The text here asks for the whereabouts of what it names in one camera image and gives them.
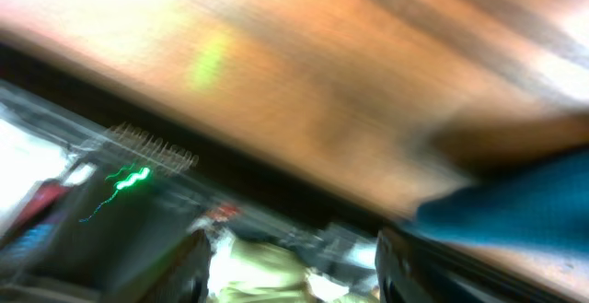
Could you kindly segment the blue polo shirt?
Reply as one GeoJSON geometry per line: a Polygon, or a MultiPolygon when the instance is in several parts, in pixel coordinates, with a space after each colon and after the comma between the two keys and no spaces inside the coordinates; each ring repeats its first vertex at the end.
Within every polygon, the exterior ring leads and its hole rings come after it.
{"type": "Polygon", "coordinates": [[[421,204],[407,225],[428,239],[588,255],[588,150],[421,204]]]}

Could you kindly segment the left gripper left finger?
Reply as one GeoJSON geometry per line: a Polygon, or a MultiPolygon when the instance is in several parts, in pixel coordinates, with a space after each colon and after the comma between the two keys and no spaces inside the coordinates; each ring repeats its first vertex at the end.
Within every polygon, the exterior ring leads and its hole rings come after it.
{"type": "Polygon", "coordinates": [[[100,302],[204,303],[209,294],[211,259],[211,243],[205,231],[198,229],[100,302]]]}

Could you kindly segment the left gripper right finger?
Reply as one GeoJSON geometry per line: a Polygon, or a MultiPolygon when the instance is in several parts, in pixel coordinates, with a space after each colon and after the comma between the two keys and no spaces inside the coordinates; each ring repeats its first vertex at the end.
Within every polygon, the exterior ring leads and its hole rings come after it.
{"type": "Polygon", "coordinates": [[[574,303],[579,299],[395,228],[378,233],[375,268],[385,303],[574,303]]]}

